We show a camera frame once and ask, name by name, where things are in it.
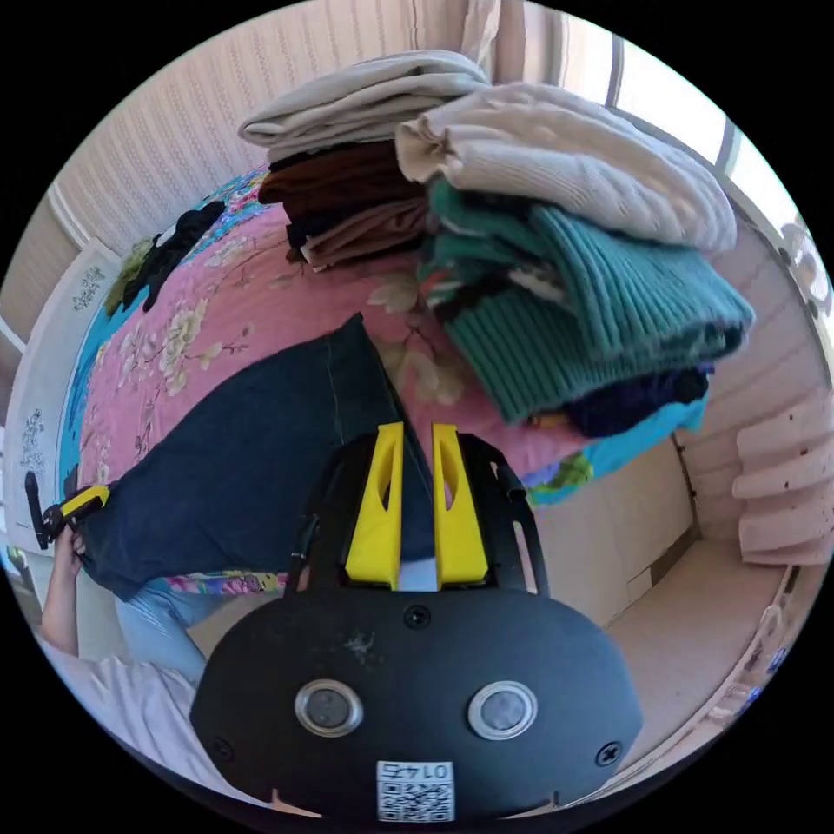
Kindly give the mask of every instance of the denim jeans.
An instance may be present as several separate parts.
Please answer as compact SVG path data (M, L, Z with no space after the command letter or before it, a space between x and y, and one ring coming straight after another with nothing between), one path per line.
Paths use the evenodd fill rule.
M152 579L289 568L335 449L406 424L402 560L434 554L431 474L361 316L229 377L110 486L81 525L89 576L128 601Z

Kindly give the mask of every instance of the teal knit sweater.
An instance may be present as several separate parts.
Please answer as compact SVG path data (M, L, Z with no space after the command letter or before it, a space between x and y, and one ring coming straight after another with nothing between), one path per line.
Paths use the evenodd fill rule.
M613 235L552 205L488 200L474 204L443 180L433 184L431 211L465 234L436 235L420 277L450 279L428 291L432 304L520 252L559 272L570 310L508 282L441 316L508 422L614 382L719 360L745 343L751 306L698 251Z

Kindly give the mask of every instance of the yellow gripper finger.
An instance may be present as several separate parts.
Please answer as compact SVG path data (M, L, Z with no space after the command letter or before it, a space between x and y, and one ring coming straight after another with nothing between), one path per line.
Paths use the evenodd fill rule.
M402 452L402 423L380 426L345 563L353 582L387 585L392 591L400 578Z
M434 555L437 587L477 584L488 571L478 516L455 426L432 426L434 447ZM450 504L447 507L447 488Z

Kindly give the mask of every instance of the stack of folded clothes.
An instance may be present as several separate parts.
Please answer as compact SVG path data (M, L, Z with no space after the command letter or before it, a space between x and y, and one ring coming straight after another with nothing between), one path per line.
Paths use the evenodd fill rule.
M425 234L426 192L400 172L400 122L488 86L462 55L418 50L317 78L240 129L268 149L258 198L283 204L288 257L315 269L413 248Z
M700 251L735 245L735 215L682 151L526 83L405 123L396 146L429 185L422 294L507 422L624 433L705 399L745 344L753 310Z

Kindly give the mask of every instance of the navy clothing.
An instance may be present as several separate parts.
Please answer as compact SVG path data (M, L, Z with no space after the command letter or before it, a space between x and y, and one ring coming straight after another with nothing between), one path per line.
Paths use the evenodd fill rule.
M162 576L287 571L308 495L334 450L401 420L402 558L431 559L431 474L358 314L244 368L199 402L81 524L84 566L125 601Z
M627 432L673 402L702 400L710 382L706 366L649 374L618 382L565 404L573 425L585 437L613 437Z

